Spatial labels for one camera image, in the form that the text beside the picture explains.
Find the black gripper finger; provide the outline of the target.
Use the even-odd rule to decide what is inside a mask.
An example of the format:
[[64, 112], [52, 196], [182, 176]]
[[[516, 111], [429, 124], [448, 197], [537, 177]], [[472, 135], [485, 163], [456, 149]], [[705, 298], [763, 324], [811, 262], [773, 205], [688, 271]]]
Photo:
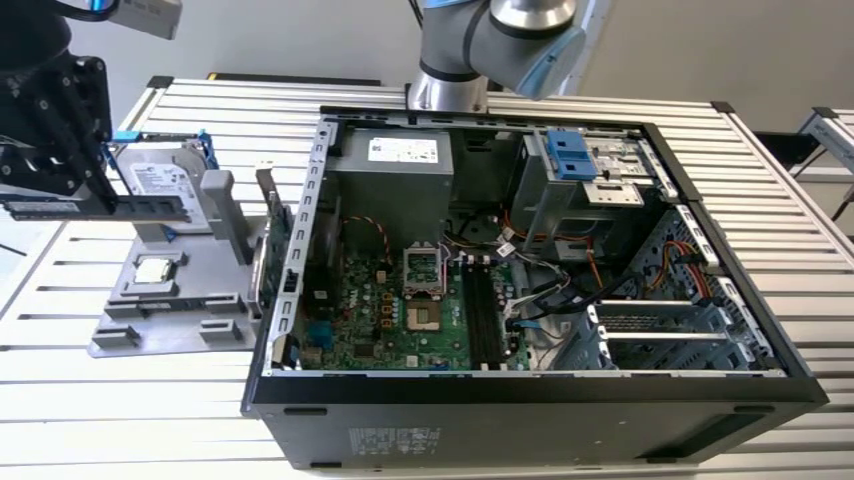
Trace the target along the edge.
[[89, 200], [70, 160], [72, 154], [27, 130], [19, 117], [1, 118], [1, 183], [10, 193]]
[[117, 194], [104, 173], [106, 144], [112, 140], [112, 114], [105, 62], [93, 56], [72, 56], [72, 127], [76, 151], [72, 163], [92, 196], [116, 204]]

